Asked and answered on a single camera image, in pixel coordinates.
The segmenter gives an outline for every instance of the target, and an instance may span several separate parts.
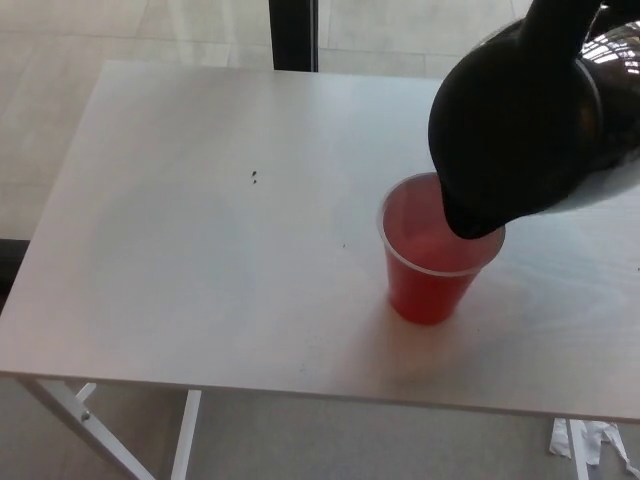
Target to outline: gray tile floor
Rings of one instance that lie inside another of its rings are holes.
[[[442,77],[530,0],[320,0],[320,69]],[[0,237],[30,238],[105,59],[272,68],[267,0],[0,0]],[[90,406],[166,478],[185,395],[101,386]],[[0,479],[121,478],[0,380]],[[548,419],[212,392],[190,480],[567,479]],[[624,427],[640,460],[640,429]],[[610,450],[593,478],[623,478]]]

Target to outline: cup rim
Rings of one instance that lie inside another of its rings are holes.
[[[396,259],[398,259],[400,262],[402,262],[403,264],[405,264],[407,267],[413,269],[413,270],[417,270],[420,273],[425,273],[427,275],[432,275],[435,277],[464,277],[467,275],[472,275],[472,274],[477,274],[479,273],[484,267],[486,267],[489,263],[491,263],[500,253],[500,250],[502,250],[502,246],[504,245],[504,239],[506,237],[506,227],[503,225],[502,227],[500,227],[498,230],[500,232],[500,243],[498,244],[498,247],[496,248],[496,253],[489,258],[488,260],[486,260],[484,263],[481,263],[480,265],[473,267],[473,268],[469,268],[467,270],[460,270],[460,271],[456,271],[456,272],[440,272],[438,270],[429,270],[428,268],[424,268],[421,267],[419,265],[416,265],[413,262],[410,262],[409,260],[407,260],[406,258],[404,258],[402,255],[400,255],[398,253],[398,251],[393,248],[393,246],[391,245],[391,242],[389,242],[389,239],[387,238],[387,234],[384,231],[384,212],[386,210],[386,205],[387,205],[387,201],[389,200],[389,197],[391,196],[391,194],[393,192],[396,191],[396,189],[398,187],[400,187],[401,185],[407,183],[410,180],[413,180],[414,178],[418,178],[418,177],[427,177],[427,176],[438,176],[438,174],[436,172],[423,172],[423,173],[417,173],[415,175],[411,175],[409,177],[406,177],[402,180],[400,180],[399,182],[397,182],[393,187],[391,187],[391,189],[389,189],[389,191],[385,194],[385,196],[382,198],[382,204],[380,205],[380,208],[378,209],[378,219],[377,219],[377,223],[378,223],[378,233],[380,234],[380,237],[382,238],[382,242],[384,243],[384,247],[391,252],[391,254],[396,257]]]

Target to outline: table leg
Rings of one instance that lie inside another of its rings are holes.
[[[95,383],[86,383],[84,387],[80,389],[78,393],[76,393],[76,398],[80,400],[82,403],[87,401],[87,398],[93,393],[96,389],[97,385]]]
[[[187,402],[184,406],[180,436],[178,446],[173,459],[173,470],[171,480],[185,480],[187,478],[187,468],[189,466],[189,455],[191,454],[191,444],[193,443],[193,433],[196,429],[198,419],[198,409],[200,408],[200,390],[189,390]]]
[[[318,0],[269,0],[275,70],[318,71]]]
[[[127,478],[154,480],[146,468],[59,380],[19,380],[42,405]]]
[[[582,441],[582,429],[578,420],[567,419],[567,433],[569,435],[569,447],[571,448],[571,458],[576,467],[577,480],[589,480],[589,469],[587,467],[587,456],[584,451],[584,441]]]

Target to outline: plastic cup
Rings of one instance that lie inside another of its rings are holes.
[[[382,202],[378,228],[387,257],[389,301],[405,320],[421,325],[451,316],[505,236],[504,227],[477,240],[453,233],[435,173],[393,187]]]

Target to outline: white table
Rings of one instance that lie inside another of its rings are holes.
[[[189,389],[174,478],[202,389],[637,421],[640,190],[509,225],[438,327],[387,305],[376,212],[433,169],[438,85],[107,64],[0,319],[0,371],[139,479],[60,380]]]

